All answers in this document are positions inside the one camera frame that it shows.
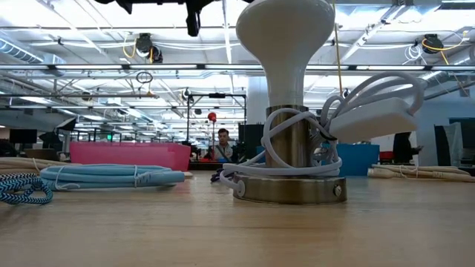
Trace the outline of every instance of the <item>yellow cable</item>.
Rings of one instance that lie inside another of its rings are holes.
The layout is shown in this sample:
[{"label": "yellow cable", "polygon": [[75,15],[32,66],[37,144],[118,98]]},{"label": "yellow cable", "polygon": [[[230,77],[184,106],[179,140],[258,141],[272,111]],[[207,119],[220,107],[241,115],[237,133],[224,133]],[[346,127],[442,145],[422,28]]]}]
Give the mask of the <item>yellow cable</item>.
[{"label": "yellow cable", "polygon": [[[336,14],[336,0],[333,0],[333,10]],[[336,45],[336,62],[338,64],[338,81],[340,83],[340,96],[343,96],[343,84],[341,82],[341,62],[340,62],[340,46],[338,44],[338,25],[335,23],[335,45]]]},{"label": "yellow cable", "polygon": [[440,52],[440,54],[442,55],[442,58],[444,59],[445,64],[450,65],[450,63],[448,62],[447,57],[445,56],[444,52]]},{"label": "yellow cable", "polygon": [[427,41],[427,39],[422,40],[422,45],[423,45],[424,47],[427,47],[427,48],[429,48],[429,49],[431,49],[431,50],[435,50],[435,51],[447,51],[447,50],[450,50],[450,49],[454,49],[454,48],[459,47],[460,45],[462,45],[462,43],[464,42],[463,39],[462,39],[462,41],[460,41],[459,44],[456,44],[456,45],[454,45],[453,47],[448,47],[448,48],[435,48],[435,47],[430,47],[430,46],[426,45],[426,44],[425,44],[426,41]]},{"label": "yellow cable", "polygon": [[[447,65],[450,65],[448,60],[447,60],[447,56],[445,56],[444,52],[443,51],[440,51],[440,54],[442,55],[442,58],[444,59],[445,61],[445,64]],[[466,96],[470,97],[470,94],[466,91],[466,89],[463,87],[463,84],[460,82],[459,78],[457,78],[456,75],[454,75],[453,77],[455,77],[455,80],[457,81],[457,84],[460,86],[460,88],[463,90],[463,92],[465,93]]]},{"label": "yellow cable", "polygon": [[134,40],[134,51],[132,52],[132,56],[127,54],[127,51],[125,51],[125,41],[127,41],[127,36],[124,39],[124,46],[122,47],[122,51],[124,51],[124,55],[127,56],[129,59],[133,58],[135,56],[135,49],[137,45],[137,38]]}]

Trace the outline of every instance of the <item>man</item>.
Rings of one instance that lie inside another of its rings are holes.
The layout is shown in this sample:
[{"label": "man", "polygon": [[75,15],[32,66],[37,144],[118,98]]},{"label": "man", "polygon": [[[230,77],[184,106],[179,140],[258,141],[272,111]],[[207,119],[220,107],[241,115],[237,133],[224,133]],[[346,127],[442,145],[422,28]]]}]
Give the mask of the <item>man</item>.
[{"label": "man", "polygon": [[220,140],[219,145],[214,147],[214,160],[231,162],[232,148],[229,145],[229,132],[222,128],[217,132],[217,137]]},{"label": "man", "polygon": [[394,163],[401,165],[409,165],[413,155],[417,155],[422,146],[412,148],[409,141],[410,132],[396,133],[393,143]]}]

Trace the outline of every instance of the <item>blue object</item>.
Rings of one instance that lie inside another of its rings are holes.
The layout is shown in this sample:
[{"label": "blue object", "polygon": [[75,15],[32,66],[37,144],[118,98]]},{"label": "blue object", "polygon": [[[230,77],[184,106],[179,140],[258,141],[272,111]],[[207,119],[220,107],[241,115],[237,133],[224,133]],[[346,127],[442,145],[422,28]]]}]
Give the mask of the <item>blue object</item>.
[{"label": "blue object", "polygon": [[340,176],[367,176],[368,168],[378,164],[379,145],[336,145],[338,156],[343,160]]},{"label": "blue object", "polygon": [[147,187],[185,181],[183,172],[170,168],[114,164],[51,166],[43,169],[40,177],[53,191]]},{"label": "blue object", "polygon": [[[28,187],[23,194],[10,194],[8,191],[19,191]],[[34,191],[41,190],[45,197],[31,197]],[[0,201],[7,204],[47,204],[53,200],[53,192],[36,174],[4,174],[0,175]]]}]

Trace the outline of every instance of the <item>light blue cable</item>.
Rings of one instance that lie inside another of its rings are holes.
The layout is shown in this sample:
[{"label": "light blue cable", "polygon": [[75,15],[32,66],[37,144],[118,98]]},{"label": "light blue cable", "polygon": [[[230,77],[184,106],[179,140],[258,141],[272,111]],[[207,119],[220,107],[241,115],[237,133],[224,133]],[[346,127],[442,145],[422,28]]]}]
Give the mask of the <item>light blue cable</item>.
[{"label": "light blue cable", "polygon": [[66,165],[40,172],[51,190],[160,186],[183,182],[185,174],[160,166]]}]

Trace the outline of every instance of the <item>pink bin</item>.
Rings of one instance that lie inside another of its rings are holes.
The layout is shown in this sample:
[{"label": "pink bin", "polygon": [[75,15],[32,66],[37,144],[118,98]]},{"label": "pink bin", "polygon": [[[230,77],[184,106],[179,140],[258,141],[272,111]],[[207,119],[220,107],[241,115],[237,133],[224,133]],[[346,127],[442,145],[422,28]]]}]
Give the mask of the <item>pink bin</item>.
[{"label": "pink bin", "polygon": [[71,162],[158,165],[187,171],[191,148],[173,143],[72,142]]}]

